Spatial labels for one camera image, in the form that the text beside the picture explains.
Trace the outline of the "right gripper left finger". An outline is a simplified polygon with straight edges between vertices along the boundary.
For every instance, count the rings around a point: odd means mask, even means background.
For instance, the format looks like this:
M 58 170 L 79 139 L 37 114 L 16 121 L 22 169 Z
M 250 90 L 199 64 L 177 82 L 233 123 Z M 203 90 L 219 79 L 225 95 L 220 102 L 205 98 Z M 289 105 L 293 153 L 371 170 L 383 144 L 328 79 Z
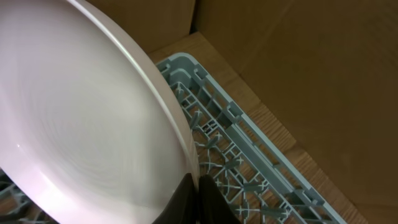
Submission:
M 197 216 L 197 191 L 191 173 L 187 173 L 153 224 L 196 224 Z

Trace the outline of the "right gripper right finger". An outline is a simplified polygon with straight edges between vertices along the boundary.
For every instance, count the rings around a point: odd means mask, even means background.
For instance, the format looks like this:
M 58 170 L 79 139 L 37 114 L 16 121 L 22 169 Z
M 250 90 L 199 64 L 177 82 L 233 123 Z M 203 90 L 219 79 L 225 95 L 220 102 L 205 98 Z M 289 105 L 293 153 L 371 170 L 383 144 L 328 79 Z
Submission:
M 210 175 L 200 177 L 198 196 L 201 224 L 241 224 Z

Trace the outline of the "white round plate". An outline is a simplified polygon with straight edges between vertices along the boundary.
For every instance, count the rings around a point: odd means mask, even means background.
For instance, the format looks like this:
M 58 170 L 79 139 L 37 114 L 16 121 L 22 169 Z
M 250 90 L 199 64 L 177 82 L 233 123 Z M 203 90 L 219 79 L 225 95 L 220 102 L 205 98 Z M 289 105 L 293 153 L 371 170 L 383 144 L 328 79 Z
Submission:
M 86 1 L 1 2 L 1 169 L 59 223 L 152 223 L 199 178 L 169 84 Z

